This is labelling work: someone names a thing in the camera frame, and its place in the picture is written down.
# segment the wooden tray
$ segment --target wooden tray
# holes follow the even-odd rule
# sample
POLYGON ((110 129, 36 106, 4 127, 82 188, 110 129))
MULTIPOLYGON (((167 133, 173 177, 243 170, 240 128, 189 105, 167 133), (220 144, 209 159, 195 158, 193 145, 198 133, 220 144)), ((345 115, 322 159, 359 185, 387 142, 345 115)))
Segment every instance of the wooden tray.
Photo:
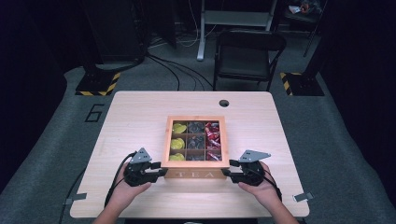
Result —
POLYGON ((230 167, 223 116, 169 116, 162 167, 168 178, 225 178, 230 167))

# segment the cable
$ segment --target cable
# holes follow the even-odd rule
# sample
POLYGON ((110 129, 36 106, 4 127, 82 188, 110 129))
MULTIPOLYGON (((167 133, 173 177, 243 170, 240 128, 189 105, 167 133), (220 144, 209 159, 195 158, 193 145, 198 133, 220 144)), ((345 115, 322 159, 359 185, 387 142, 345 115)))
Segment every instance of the cable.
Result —
MULTIPOLYGON (((191 41, 194 41, 194 40, 180 40, 180 41, 177 41, 177 43, 191 42, 191 41)), ((154 48, 157 48, 159 46, 167 45, 167 44, 168 44, 167 42, 162 42, 161 44, 158 44, 158 45, 155 45, 155 46, 150 46, 150 47, 148 47, 148 49, 154 49, 154 48)))
POLYGON ((66 202, 66 200, 70 197, 70 194, 71 194, 71 192, 72 192, 74 186, 77 184, 79 178, 82 176, 82 174, 84 174, 84 172, 85 172, 86 169, 87 169, 87 167, 85 167, 85 168, 81 171, 81 173, 79 173, 79 175, 77 176, 76 180, 73 182, 72 187, 71 187, 71 188, 69 189, 69 191, 67 192, 67 196, 66 196, 66 198, 64 199, 64 206, 62 207, 61 215, 59 216, 59 224, 62 223, 62 218, 64 217, 64 209, 66 208, 66 203, 65 203, 65 202, 66 202))
POLYGON ((274 187, 274 189, 275 189, 275 191, 276 191, 276 194, 277 194, 277 197, 279 198, 280 201, 282 201, 282 192, 280 191, 280 188, 277 187, 277 184, 276 184, 276 182, 275 182, 274 177, 273 177, 268 171, 266 171, 266 170, 264 169, 264 175, 261 175, 261 174, 255 172, 254 170, 251 170, 251 169, 247 169, 247 170, 249 170, 251 173, 253 173, 253 174, 256 175, 257 177, 261 178, 262 180, 266 180, 268 183, 270 183, 270 184, 274 187), (267 173, 269 176, 271 176, 271 178, 273 179, 273 181, 270 180, 269 178, 265 177, 265 173, 267 173))
POLYGON ((105 199, 105 207, 106 207, 108 201, 110 200, 111 195, 113 194, 114 188, 125 178, 125 177, 124 177, 122 180, 120 180, 120 181, 116 184, 117 177, 119 176, 119 173, 120 173, 120 170, 121 170, 123 164, 126 162, 126 160, 128 160, 128 158, 132 158, 133 156, 134 156, 134 153, 131 153, 131 154, 129 154, 128 156, 126 156, 126 157, 122 160, 122 162, 121 162, 121 164, 120 164, 120 166, 119 166, 119 169, 117 169, 117 172, 116 172, 116 174, 114 175, 113 182, 111 183, 111 187, 110 187, 110 189, 108 190, 108 193, 107 193, 107 196, 106 196, 106 199, 105 199))
POLYGON ((169 67, 167 67, 165 64, 160 63, 157 59, 155 59, 154 57, 152 57, 150 54, 148 54, 148 58, 150 58, 152 61, 162 65, 164 68, 168 69, 177 79, 177 90, 180 90, 180 79, 178 79, 178 76, 176 75, 176 73, 174 71, 172 71, 172 69, 170 69, 169 67))
POLYGON ((185 73, 186 75, 188 75, 189 77, 192 78, 192 80, 194 81, 194 88, 192 89, 193 91, 196 90, 196 87, 197 87, 197 80, 200 82, 203 91, 205 90, 204 85, 202 84, 201 80, 199 80, 197 77, 195 77, 195 76, 193 76, 193 75, 187 73, 186 71, 183 71, 181 68, 175 66, 175 65, 172 64, 172 63, 167 63, 167 64, 168 64, 169 66, 174 67, 174 68, 177 69, 178 71, 180 71, 180 72, 182 72, 182 73, 185 73))
POLYGON ((197 42, 198 36, 199 36, 197 21, 195 20, 194 14, 192 13, 191 0, 189 0, 189 6, 190 6, 190 12, 191 12, 191 15, 192 15, 192 19, 194 20, 194 25, 195 25, 195 30, 196 30, 196 37, 195 37, 195 40, 193 40, 192 44, 190 44, 190 45, 181 44, 181 46, 186 47, 186 48, 191 47, 192 45, 194 45, 197 42))
POLYGON ((157 60, 161 60, 161 61, 166 62, 166 63, 173 63, 173 64, 176 64, 176 65, 178 65, 178 66, 184 67, 184 68, 186 68, 186 69, 192 71, 193 73, 195 73, 195 74, 197 74, 198 76, 200 76, 203 80, 205 80, 206 83, 207 83, 210 87, 213 88, 212 83, 210 83, 204 76, 202 76, 202 75, 201 75, 200 73, 198 73, 197 71, 195 71, 195 70, 193 70, 193 69, 191 69, 191 68, 189 68, 189 67, 187 67, 187 66, 185 66, 185 65, 183 65, 183 64, 181 64, 181 63, 175 63, 175 62, 172 62, 172 61, 168 61, 168 60, 162 59, 162 58, 160 58, 160 57, 157 57, 157 56, 152 55, 152 54, 149 54, 149 53, 148 53, 148 55, 149 55, 150 57, 153 57, 153 58, 157 59, 157 60))
MULTIPOLYGON (((224 7, 224 0, 221 2, 221 11, 223 10, 223 7, 224 7)), ((217 25, 214 25, 214 26, 213 26, 213 28, 205 35, 205 38, 206 38, 207 36, 209 36, 210 33, 212 33, 212 31, 216 28, 216 26, 217 26, 217 25)))
POLYGON ((123 71, 125 71, 125 70, 128 70, 128 69, 131 69, 131 68, 133 68, 133 67, 136 67, 136 66, 139 65, 139 64, 140 64, 140 62, 139 62, 139 63, 136 62, 136 63, 130 64, 130 65, 125 65, 125 66, 123 66, 123 67, 118 67, 118 68, 111 68, 111 69, 102 69, 102 68, 99 68, 99 69, 104 70, 104 71, 107 71, 107 72, 123 72, 123 71))

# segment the hand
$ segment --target hand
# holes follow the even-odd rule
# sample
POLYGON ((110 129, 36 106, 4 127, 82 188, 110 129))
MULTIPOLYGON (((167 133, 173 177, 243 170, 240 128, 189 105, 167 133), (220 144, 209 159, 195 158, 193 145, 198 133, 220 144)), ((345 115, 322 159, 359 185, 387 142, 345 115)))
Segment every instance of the hand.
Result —
POLYGON ((114 188, 113 194, 111 195, 107 206, 93 223, 116 223, 116 220, 121 212, 126 207, 128 207, 128 205, 134 200, 134 198, 151 186, 151 183, 149 182, 136 187, 129 186, 123 180, 123 173, 127 165, 128 162, 122 165, 116 182, 120 183, 114 188))
MULTIPOLYGON (((268 172, 265 172, 265 177, 272 182, 275 182, 270 175, 271 172, 269 167, 262 161, 260 161, 260 164, 262 165, 262 168, 268 172)), ((253 194, 257 201, 268 210, 274 218, 275 223, 298 224, 297 220, 288 208, 277 197, 274 186, 272 186, 268 181, 263 180, 257 187, 250 186, 242 182, 239 182, 238 186, 244 191, 253 194)))
MULTIPOLYGON (((262 161, 260 161, 262 168, 266 171, 265 177, 274 182, 274 179, 271 177, 271 172, 269 167, 262 161)), ((268 183, 268 181, 263 180, 259 186, 254 187, 243 182, 238 183, 239 188, 243 189, 246 192, 253 194, 257 201, 264 207, 268 207, 272 203, 280 202, 277 197, 276 190, 274 187, 268 183)))
POLYGON ((108 201, 107 206, 112 206, 114 208, 117 208, 121 212, 128 207, 128 205, 134 200, 134 197, 136 197, 138 194, 142 193, 146 189, 148 189, 151 186, 151 183, 146 183, 144 185, 136 186, 136 187, 131 187, 129 186, 124 180, 123 180, 123 173, 128 165, 128 162, 125 162, 121 169, 120 173, 117 176, 117 181, 116 183, 119 183, 113 191, 113 195, 111 196, 110 200, 108 201))

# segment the fingers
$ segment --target fingers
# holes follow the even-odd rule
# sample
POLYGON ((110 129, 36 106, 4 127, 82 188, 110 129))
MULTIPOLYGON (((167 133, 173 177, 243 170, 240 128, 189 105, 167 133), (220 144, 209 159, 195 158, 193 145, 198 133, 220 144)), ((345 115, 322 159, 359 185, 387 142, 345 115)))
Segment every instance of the fingers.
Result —
POLYGON ((245 183, 243 183, 243 182, 239 182, 239 183, 238 183, 238 187, 241 188, 242 190, 248 192, 248 193, 251 193, 251 192, 252 192, 252 191, 251 191, 251 186, 250 186, 249 184, 245 184, 245 183))
POLYGON ((121 180, 124 178, 123 174, 124 174, 124 172, 125 172, 125 168, 126 168, 126 166, 128 165, 128 163, 129 163, 129 162, 125 162, 125 163, 122 165, 122 167, 121 167, 121 169, 120 169, 120 172, 119 172, 119 175, 117 176, 117 182, 121 181, 121 180))
POLYGON ((263 161, 260 161, 260 164, 262 165, 262 168, 263 168, 264 170, 266 170, 268 173, 271 174, 270 168, 268 167, 267 164, 265 164, 263 161))
POLYGON ((148 182, 146 184, 140 185, 136 188, 138 188, 138 194, 144 192, 146 189, 148 189, 149 187, 151 187, 151 183, 148 182))

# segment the human hand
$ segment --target human hand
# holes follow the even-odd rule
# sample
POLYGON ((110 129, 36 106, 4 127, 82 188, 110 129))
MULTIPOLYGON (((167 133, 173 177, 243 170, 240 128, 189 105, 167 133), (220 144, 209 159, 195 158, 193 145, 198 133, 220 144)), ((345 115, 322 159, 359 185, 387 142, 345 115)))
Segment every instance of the human hand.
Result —
POLYGON ((151 186, 151 183, 146 183, 140 186, 136 187, 131 187, 129 186, 124 180, 123 180, 123 173, 125 171, 126 166, 128 165, 128 162, 125 162, 121 169, 120 173, 117 176, 117 182, 119 183, 113 190, 113 194, 111 195, 110 200, 108 201, 108 204, 106 207, 110 206, 113 209, 116 209, 117 211, 120 211, 120 213, 128 207, 128 205, 134 200, 134 198, 144 192, 146 189, 148 189, 151 186))
POLYGON ((93 222, 94 224, 116 223, 121 212, 128 207, 128 205, 134 200, 134 197, 151 186, 151 183, 149 182, 136 187, 129 186, 123 180, 123 173, 127 165, 128 162, 122 165, 116 182, 119 184, 113 189, 113 194, 111 195, 110 200, 108 201, 105 209, 95 219, 93 222))
MULTIPOLYGON (((260 161, 262 168, 266 171, 265 177, 272 182, 275 182, 274 179, 271 177, 271 172, 269 167, 262 161, 260 161)), ((250 186, 243 182, 238 183, 239 188, 243 189, 244 191, 251 193, 256 197, 257 201, 262 204, 262 206, 268 208, 273 203, 280 203, 280 200, 276 194, 276 189, 273 185, 271 185, 265 179, 260 183, 259 186, 250 186)))

